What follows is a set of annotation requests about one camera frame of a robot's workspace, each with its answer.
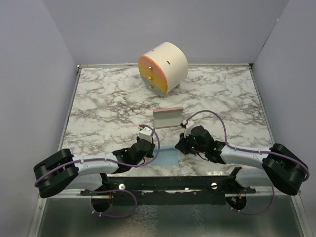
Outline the light blue cleaning cloth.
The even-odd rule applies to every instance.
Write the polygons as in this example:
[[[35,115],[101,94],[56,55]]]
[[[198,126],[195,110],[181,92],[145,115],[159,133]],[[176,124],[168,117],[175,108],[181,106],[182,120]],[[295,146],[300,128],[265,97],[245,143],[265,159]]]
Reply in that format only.
[[[153,166],[173,166],[178,164],[179,151],[174,146],[161,146],[157,158],[150,164]]]

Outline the pink glasses case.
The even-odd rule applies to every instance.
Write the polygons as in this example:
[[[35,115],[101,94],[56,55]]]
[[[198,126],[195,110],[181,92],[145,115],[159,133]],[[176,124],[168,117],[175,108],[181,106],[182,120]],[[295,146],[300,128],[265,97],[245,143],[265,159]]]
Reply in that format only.
[[[176,127],[183,121],[183,107],[160,108],[153,110],[154,128]]]

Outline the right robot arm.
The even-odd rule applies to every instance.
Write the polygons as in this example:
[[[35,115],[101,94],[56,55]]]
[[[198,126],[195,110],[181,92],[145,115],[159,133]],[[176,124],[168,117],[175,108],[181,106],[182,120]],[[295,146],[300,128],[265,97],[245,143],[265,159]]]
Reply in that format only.
[[[308,167],[282,144],[275,143],[267,149],[233,147],[214,140],[201,125],[181,133],[175,148],[185,155],[202,153],[212,163],[253,167],[253,174],[246,171],[248,177],[243,178],[239,172],[227,180],[232,193],[249,186],[271,186],[295,196],[308,172]]]

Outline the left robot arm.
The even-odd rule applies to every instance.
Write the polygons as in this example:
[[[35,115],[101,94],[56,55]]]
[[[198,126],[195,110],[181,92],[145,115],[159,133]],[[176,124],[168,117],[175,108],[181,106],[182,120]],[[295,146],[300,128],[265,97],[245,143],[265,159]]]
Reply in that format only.
[[[144,158],[153,158],[155,144],[138,139],[129,148],[113,151],[103,157],[73,155],[70,149],[61,149],[34,166],[35,187],[41,198],[49,198],[71,188],[80,176],[120,174],[139,167]]]

